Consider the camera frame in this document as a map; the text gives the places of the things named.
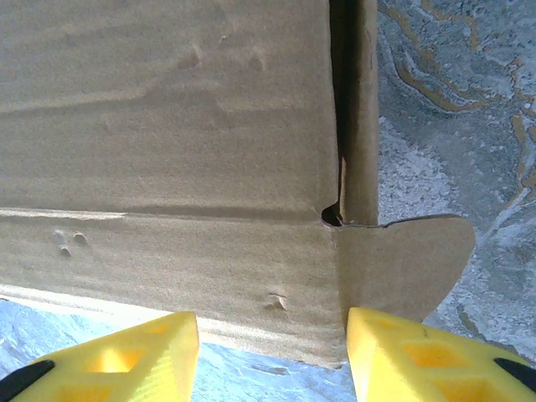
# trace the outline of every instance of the brown cardboard surface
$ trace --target brown cardboard surface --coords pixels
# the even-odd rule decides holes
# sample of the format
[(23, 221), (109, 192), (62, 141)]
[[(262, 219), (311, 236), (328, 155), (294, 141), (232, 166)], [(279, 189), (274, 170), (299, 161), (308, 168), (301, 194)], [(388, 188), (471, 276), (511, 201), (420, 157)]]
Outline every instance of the brown cardboard surface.
[[(361, 224), (377, 210), (374, 3), (357, 7), (370, 38), (342, 143), (342, 211)], [(350, 305), (432, 311), (470, 225), (321, 221), (339, 200), (328, 9), (4, 3), (2, 294), (193, 310), (205, 340), (329, 367), (345, 359)]]

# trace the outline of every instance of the cardboard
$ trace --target cardboard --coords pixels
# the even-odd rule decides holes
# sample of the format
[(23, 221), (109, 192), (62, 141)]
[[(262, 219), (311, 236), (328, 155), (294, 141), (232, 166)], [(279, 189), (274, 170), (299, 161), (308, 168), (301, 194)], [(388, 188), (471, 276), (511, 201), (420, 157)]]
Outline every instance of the cardboard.
[[(358, 78), (339, 81), (358, 112), (338, 133), (329, 6), (7, 4), (0, 292), (192, 310), (202, 341), (327, 367), (346, 358), (349, 306), (431, 312), (472, 228), (357, 225), (378, 207), (375, 2), (353, 14), (370, 39), (342, 45), (358, 52)], [(322, 221), (333, 205), (343, 227)]]

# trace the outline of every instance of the marble surface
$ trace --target marble surface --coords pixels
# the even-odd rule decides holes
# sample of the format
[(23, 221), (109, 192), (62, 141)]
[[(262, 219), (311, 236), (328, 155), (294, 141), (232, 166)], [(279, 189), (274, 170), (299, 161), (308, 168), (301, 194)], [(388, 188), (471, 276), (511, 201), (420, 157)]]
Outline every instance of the marble surface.
[[(533, 0), (379, 1), (380, 219), (453, 212), (477, 247), (430, 325), (536, 361)], [(0, 376), (110, 323), (0, 302)], [(193, 401), (355, 401), (331, 371), (203, 345)]]

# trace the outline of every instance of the black tip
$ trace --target black tip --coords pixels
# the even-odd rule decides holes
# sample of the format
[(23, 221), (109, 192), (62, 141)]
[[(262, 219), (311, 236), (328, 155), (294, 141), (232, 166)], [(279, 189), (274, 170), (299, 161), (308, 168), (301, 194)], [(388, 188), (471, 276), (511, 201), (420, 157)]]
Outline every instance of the black tip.
[(497, 363), (501, 369), (505, 370), (536, 393), (536, 370), (534, 368), (514, 362), (507, 358), (495, 358), (493, 361)]
[(0, 380), (0, 402), (8, 402), (47, 374), (55, 366), (52, 360), (42, 360), (13, 371)]

